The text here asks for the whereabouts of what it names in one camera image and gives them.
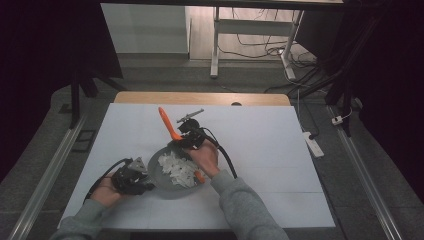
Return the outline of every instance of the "white food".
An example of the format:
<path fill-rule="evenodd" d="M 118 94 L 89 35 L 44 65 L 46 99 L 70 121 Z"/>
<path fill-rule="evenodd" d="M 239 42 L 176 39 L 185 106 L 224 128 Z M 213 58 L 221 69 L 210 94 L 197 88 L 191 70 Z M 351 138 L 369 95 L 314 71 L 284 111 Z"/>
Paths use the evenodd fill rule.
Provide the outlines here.
<path fill-rule="evenodd" d="M 159 157 L 159 165 L 162 166 L 164 174 L 170 174 L 174 185 L 181 185 L 185 188 L 191 188 L 196 185 L 194 181 L 195 171 L 201 172 L 199 167 L 190 160 L 179 158 L 171 151 L 169 155 L 166 153 Z"/>

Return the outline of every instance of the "hand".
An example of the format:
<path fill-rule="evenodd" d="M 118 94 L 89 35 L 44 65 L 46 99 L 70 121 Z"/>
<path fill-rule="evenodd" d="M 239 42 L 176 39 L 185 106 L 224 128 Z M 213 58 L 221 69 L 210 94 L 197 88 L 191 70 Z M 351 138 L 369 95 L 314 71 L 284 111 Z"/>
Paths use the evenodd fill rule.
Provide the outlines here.
<path fill-rule="evenodd" d="M 93 199 L 103 206 L 110 208 L 120 199 L 124 198 L 126 195 L 119 193 L 113 186 L 111 176 L 113 174 L 108 174 L 100 182 L 99 186 L 94 190 L 90 199 Z"/>
<path fill-rule="evenodd" d="M 202 171 L 213 178 L 219 173 L 218 168 L 218 149 L 209 140 L 205 140 L 198 149 L 185 149 L 193 161 Z"/>

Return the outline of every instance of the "metal rail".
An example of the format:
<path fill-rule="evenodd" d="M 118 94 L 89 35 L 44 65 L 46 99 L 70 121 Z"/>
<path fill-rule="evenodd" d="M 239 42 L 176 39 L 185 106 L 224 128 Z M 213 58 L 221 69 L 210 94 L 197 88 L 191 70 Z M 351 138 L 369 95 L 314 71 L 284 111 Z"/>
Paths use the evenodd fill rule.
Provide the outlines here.
<path fill-rule="evenodd" d="M 69 129 L 66 132 L 65 137 L 56 150 L 56 153 L 50 161 L 49 166 L 41 177 L 40 182 L 35 188 L 34 193 L 25 206 L 25 209 L 22 211 L 21 216 L 16 222 L 8 239 L 22 240 L 27 238 L 41 208 L 43 207 L 44 202 L 47 199 L 47 196 L 50 193 L 51 188 L 53 187 L 53 184 L 57 179 L 57 176 L 59 175 L 60 170 L 62 169 L 66 158 L 68 157 L 75 139 L 78 137 L 78 134 L 87 119 L 92 105 L 91 101 L 88 105 L 89 106 L 87 106 L 75 127 L 73 129 Z"/>
<path fill-rule="evenodd" d="M 335 114 L 330 106 L 327 107 L 331 117 L 335 117 Z M 355 143 L 352 138 L 348 137 L 345 131 L 341 127 L 337 127 L 337 132 L 340 139 L 342 140 L 343 146 L 345 147 L 350 160 L 352 161 L 353 167 L 355 168 L 356 174 L 360 179 L 362 186 L 368 199 L 371 202 L 371 205 L 374 207 L 374 210 L 377 213 L 377 217 L 381 223 L 381 226 L 386 233 L 387 239 L 389 240 L 402 240 L 402 234 L 399 231 L 395 220 L 393 219 L 392 214 L 390 213 L 389 208 L 387 207 L 384 199 L 381 197 L 380 192 L 377 189 L 374 181 L 364 161 L 362 160 L 361 155 L 356 149 Z"/>

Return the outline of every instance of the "wooden table edge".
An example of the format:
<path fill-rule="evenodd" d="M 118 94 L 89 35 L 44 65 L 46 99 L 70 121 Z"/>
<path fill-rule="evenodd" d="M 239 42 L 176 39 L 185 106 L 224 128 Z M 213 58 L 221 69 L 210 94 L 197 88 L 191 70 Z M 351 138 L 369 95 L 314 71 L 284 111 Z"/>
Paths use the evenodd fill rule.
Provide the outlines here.
<path fill-rule="evenodd" d="M 284 94 L 261 93 L 200 93 L 200 92 L 119 92 L 114 103 L 138 104 L 196 104 L 242 106 L 291 106 Z"/>

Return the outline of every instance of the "metal frame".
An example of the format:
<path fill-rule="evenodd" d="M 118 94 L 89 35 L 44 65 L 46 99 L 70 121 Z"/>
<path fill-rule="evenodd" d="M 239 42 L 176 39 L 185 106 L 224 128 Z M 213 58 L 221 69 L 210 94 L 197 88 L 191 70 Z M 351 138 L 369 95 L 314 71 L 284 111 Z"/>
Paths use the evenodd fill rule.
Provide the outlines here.
<path fill-rule="evenodd" d="M 44 202 L 47 199 L 47 196 L 50 193 L 50 190 L 53 187 L 53 184 L 57 179 L 57 176 L 60 173 L 60 170 L 62 169 L 63 164 L 65 163 L 66 158 L 68 157 L 69 152 L 71 151 L 75 139 L 78 137 L 78 134 L 87 119 L 90 109 L 91 101 L 82 114 L 80 120 L 75 124 L 75 127 L 73 129 L 68 129 L 66 132 L 65 137 L 56 150 L 56 153 L 41 177 L 40 182 L 38 182 L 34 193 L 25 206 L 25 209 L 22 211 L 21 216 L 13 227 L 8 239 L 18 240 L 27 238 Z"/>
<path fill-rule="evenodd" d="M 300 19 L 303 11 L 299 12 L 294 22 L 275 22 L 275 21 L 255 21 L 255 20 L 237 20 L 237 19 L 220 19 L 219 7 L 214 8 L 214 38 L 211 61 L 211 75 L 215 79 L 218 77 L 218 38 L 219 34 L 245 34 L 245 35 L 270 35 L 270 36 L 287 36 L 287 44 L 280 55 L 283 61 L 284 70 L 289 80 L 295 80 L 296 76 L 290 64 L 289 54 L 293 45 L 299 27 Z"/>
<path fill-rule="evenodd" d="M 327 109 L 331 117 L 336 116 L 330 106 L 327 106 Z M 368 199 L 376 211 L 377 217 L 380 220 L 383 231 L 386 233 L 387 239 L 402 240 L 403 238 L 399 227 L 393 219 L 393 216 L 390 213 L 390 210 L 387 207 L 384 199 L 381 197 L 380 192 L 378 191 L 377 186 L 375 185 L 370 173 L 368 172 L 368 169 L 362 160 L 361 155 L 356 149 L 352 138 L 348 137 L 346 132 L 341 127 L 337 127 L 337 132 L 350 160 L 352 161 L 353 168 L 355 169 L 356 174 L 362 183 Z"/>

